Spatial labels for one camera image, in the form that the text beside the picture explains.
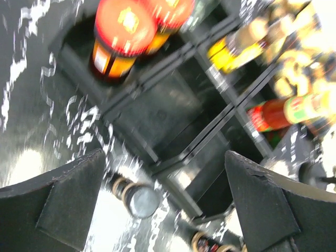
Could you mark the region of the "red lid jar front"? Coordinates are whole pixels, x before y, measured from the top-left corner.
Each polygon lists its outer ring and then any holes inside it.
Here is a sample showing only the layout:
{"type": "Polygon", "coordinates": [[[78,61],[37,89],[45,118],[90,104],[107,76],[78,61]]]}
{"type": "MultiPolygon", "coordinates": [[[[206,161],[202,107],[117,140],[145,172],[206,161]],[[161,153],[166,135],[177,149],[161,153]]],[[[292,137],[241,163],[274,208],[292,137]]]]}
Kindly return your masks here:
{"type": "Polygon", "coordinates": [[[142,1],[100,1],[92,66],[110,84],[123,83],[152,42],[157,26],[142,1]]]}

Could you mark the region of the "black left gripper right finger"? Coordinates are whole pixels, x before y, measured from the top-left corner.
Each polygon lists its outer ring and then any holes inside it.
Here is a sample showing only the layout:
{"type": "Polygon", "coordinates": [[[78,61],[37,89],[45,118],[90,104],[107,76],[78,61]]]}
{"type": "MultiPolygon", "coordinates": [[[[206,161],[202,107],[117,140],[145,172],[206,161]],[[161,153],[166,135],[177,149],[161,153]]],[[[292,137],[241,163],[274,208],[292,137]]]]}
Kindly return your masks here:
{"type": "Polygon", "coordinates": [[[335,194],[234,152],[225,170],[248,251],[335,251],[335,194]]]}

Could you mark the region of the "red sauce bottle front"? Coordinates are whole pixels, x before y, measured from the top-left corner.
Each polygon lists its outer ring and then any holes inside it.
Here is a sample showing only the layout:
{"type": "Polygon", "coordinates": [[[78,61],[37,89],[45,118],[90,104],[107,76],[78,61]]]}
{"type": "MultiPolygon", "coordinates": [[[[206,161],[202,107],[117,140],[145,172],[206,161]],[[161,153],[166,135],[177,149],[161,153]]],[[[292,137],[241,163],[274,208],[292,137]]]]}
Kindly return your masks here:
{"type": "Polygon", "coordinates": [[[247,110],[247,115],[259,132],[279,130],[331,114],[335,114],[335,91],[273,99],[247,110]]]}

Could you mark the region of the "black compartment organizer tray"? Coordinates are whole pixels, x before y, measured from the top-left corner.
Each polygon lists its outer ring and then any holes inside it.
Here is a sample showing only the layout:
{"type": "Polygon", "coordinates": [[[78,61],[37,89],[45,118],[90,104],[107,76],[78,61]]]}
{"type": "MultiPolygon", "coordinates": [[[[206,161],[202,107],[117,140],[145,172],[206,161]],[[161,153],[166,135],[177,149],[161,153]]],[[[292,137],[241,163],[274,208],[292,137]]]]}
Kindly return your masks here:
{"type": "Polygon", "coordinates": [[[138,59],[115,86],[90,63],[94,8],[70,17],[49,46],[59,70],[197,223],[222,216],[232,203],[227,150],[255,162],[273,156],[244,110],[259,99],[257,87],[267,87],[272,67],[253,61],[224,75],[206,57],[212,43],[240,25],[241,6],[257,9],[260,3],[197,1],[181,31],[155,55],[138,59]]]}

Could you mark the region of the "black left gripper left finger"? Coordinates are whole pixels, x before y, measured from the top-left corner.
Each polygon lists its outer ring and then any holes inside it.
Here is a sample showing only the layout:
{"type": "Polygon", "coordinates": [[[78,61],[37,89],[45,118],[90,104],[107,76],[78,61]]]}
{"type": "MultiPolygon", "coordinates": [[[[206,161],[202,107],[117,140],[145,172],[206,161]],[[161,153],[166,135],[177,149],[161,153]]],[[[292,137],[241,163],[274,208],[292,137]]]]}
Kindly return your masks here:
{"type": "Polygon", "coordinates": [[[82,251],[105,170],[95,149],[1,188],[1,251],[82,251]]]}

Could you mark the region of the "small glass jar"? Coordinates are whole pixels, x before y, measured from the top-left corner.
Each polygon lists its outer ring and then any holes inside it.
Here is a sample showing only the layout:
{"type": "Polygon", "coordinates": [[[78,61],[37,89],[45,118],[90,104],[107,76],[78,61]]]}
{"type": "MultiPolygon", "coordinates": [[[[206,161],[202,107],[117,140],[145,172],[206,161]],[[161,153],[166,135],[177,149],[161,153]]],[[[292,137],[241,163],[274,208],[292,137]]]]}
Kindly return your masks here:
{"type": "Polygon", "coordinates": [[[230,231],[224,232],[223,240],[218,241],[209,234],[191,226],[189,223],[181,223],[181,237],[192,248],[193,251],[219,252],[219,251],[241,251],[239,237],[230,231]]]}

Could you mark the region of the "red lid jar back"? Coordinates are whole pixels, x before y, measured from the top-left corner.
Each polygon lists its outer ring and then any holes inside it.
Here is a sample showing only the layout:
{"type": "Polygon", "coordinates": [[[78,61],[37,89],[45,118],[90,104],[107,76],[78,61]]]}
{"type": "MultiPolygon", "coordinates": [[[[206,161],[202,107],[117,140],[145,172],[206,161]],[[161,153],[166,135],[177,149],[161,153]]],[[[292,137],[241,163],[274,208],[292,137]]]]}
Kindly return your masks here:
{"type": "Polygon", "coordinates": [[[146,54],[156,53],[176,33],[191,16],[195,1],[193,0],[147,0],[142,1],[157,26],[157,31],[146,54]]]}

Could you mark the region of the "red lid jar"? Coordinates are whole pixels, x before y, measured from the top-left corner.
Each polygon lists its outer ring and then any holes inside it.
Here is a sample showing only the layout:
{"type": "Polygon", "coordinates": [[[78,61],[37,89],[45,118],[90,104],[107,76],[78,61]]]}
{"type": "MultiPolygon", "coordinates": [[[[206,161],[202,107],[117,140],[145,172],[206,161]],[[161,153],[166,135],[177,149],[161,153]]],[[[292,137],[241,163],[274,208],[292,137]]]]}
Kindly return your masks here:
{"type": "Polygon", "coordinates": [[[123,83],[152,42],[157,26],[142,1],[100,1],[92,66],[110,84],[123,83]]]}
{"type": "Polygon", "coordinates": [[[146,54],[156,53],[176,33],[191,16],[195,1],[193,0],[147,0],[142,1],[157,26],[157,31],[146,54]]]}

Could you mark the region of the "yellow label bottle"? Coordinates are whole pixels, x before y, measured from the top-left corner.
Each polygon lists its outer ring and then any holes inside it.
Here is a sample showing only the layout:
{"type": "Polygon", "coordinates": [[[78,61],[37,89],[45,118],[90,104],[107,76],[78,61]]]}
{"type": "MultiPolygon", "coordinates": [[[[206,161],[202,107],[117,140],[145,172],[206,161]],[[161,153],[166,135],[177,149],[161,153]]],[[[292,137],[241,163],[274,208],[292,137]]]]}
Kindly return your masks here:
{"type": "Polygon", "coordinates": [[[268,46],[268,31],[268,20],[257,17],[213,44],[207,52],[208,59],[218,70],[229,74],[262,54],[268,46]]]}

